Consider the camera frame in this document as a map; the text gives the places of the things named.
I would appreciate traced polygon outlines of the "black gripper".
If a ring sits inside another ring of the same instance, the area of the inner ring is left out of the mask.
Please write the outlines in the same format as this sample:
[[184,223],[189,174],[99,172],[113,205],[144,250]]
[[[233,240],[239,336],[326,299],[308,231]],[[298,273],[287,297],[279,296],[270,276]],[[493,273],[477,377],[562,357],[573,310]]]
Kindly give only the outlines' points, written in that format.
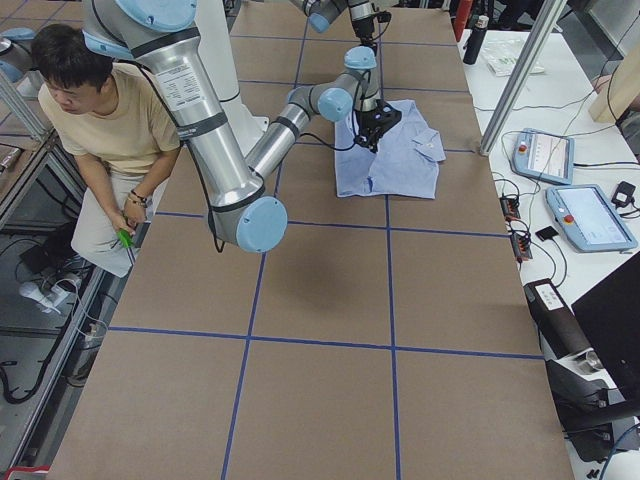
[[361,45],[374,45],[375,20],[373,18],[361,18],[354,20],[353,30]]
[[374,110],[356,112],[357,133],[355,141],[373,153],[379,151],[378,142],[389,130],[381,129],[376,121],[377,107]]

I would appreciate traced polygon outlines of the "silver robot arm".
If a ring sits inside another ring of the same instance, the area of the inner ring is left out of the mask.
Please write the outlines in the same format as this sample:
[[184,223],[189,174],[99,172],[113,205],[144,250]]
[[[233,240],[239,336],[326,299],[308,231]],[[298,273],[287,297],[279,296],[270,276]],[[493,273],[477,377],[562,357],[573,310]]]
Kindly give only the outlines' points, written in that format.
[[374,20],[379,11],[366,0],[291,0],[317,33],[326,32],[345,12],[349,13],[355,36],[365,46],[374,44]]
[[262,253],[283,238],[288,215],[266,179],[315,116],[347,120],[356,145],[376,151],[400,120],[380,90],[377,42],[391,15],[370,1],[301,1],[317,32],[343,13],[359,45],[331,82],[292,90],[274,119],[243,105],[220,1],[87,1],[83,34],[93,52],[141,64],[156,80],[179,138],[196,164],[218,246]]

